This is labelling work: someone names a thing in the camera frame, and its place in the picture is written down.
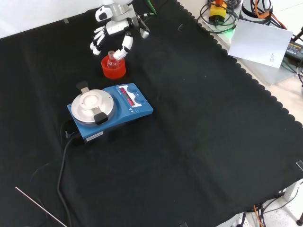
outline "white wall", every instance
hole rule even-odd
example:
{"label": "white wall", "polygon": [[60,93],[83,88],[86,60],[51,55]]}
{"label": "white wall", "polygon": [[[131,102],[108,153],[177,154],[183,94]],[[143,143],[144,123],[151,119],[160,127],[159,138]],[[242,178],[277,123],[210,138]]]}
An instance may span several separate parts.
{"label": "white wall", "polygon": [[0,38],[97,7],[99,0],[0,0]]}

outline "yellow device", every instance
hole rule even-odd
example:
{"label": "yellow device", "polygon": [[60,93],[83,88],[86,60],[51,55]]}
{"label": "yellow device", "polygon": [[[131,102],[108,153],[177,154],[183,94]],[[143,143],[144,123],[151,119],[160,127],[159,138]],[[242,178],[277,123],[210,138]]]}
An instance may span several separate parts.
{"label": "yellow device", "polygon": [[[227,8],[227,5],[223,0],[216,0],[213,1],[213,3],[222,6],[224,8]],[[222,7],[219,6],[215,6],[215,5],[210,6],[209,21],[213,23],[224,22],[226,16],[226,9],[223,9]]]}

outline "small flask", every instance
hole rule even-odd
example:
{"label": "small flask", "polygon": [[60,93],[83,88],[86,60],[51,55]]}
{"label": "small flask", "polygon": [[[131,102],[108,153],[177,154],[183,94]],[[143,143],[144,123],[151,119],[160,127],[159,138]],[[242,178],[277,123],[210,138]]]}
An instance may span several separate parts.
{"label": "small flask", "polygon": [[113,70],[119,67],[119,61],[114,58],[114,53],[114,51],[108,52],[109,59],[107,61],[107,67]]}

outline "green cable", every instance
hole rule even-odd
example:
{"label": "green cable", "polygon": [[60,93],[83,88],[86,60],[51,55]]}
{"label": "green cable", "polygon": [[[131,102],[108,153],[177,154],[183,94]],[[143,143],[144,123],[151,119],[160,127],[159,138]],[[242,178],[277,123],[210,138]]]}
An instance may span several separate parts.
{"label": "green cable", "polygon": [[153,7],[152,3],[151,3],[151,0],[147,0],[148,4],[150,5],[150,9],[153,11],[153,13],[156,15],[156,9]]}

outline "white robot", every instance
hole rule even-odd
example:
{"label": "white robot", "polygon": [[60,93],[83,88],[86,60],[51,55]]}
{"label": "white robot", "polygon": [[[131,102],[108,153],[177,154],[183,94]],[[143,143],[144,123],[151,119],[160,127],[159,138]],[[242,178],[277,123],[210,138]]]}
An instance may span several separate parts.
{"label": "white robot", "polygon": [[111,19],[105,26],[99,27],[94,31],[94,40],[90,44],[90,49],[95,55],[99,55],[101,47],[106,36],[114,36],[125,32],[125,38],[121,49],[118,49],[114,58],[117,60],[123,59],[130,51],[133,45],[133,37],[130,29],[132,27],[139,28],[142,38],[148,37],[150,34],[149,28],[145,25],[141,17],[148,17],[153,14],[143,14],[138,16],[132,4],[133,0],[101,0],[101,8],[96,11],[96,20],[98,22]]}

